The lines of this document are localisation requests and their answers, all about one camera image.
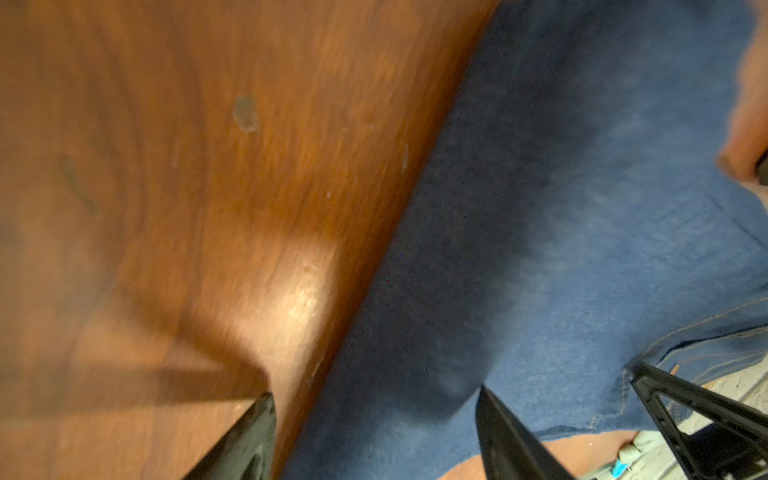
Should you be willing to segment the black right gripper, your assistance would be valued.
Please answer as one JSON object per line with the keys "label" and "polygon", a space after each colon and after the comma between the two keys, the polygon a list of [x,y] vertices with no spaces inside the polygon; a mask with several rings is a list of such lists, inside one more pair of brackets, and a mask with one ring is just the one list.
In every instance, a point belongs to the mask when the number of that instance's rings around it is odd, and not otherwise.
{"label": "black right gripper", "polygon": [[[688,479],[766,479],[767,416],[645,363],[632,367],[632,386]],[[663,400],[710,423],[688,434]]]}

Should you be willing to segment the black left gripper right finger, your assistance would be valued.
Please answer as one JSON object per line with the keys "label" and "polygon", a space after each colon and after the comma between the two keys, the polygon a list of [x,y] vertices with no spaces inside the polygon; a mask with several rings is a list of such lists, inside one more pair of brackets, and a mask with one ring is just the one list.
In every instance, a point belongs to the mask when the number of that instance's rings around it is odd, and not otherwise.
{"label": "black left gripper right finger", "polygon": [[507,406],[485,385],[479,390],[475,425],[490,480],[574,480]]}

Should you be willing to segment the blue denim trousers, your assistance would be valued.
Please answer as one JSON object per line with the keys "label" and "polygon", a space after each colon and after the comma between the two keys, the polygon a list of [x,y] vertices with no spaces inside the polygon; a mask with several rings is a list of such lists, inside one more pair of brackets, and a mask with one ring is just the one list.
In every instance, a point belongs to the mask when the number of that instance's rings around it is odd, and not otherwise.
{"label": "blue denim trousers", "polygon": [[746,1],[505,1],[285,479],[436,479],[489,387],[538,438],[652,421],[645,361],[767,352],[767,215],[715,165]]}

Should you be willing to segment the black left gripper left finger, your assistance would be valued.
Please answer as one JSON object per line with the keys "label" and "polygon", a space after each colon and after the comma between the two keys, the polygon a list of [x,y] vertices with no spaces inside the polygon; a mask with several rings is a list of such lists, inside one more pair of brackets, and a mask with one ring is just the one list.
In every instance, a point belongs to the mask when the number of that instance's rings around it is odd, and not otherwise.
{"label": "black left gripper left finger", "polygon": [[273,395],[267,392],[245,411],[183,479],[270,479],[275,445],[275,403]]}

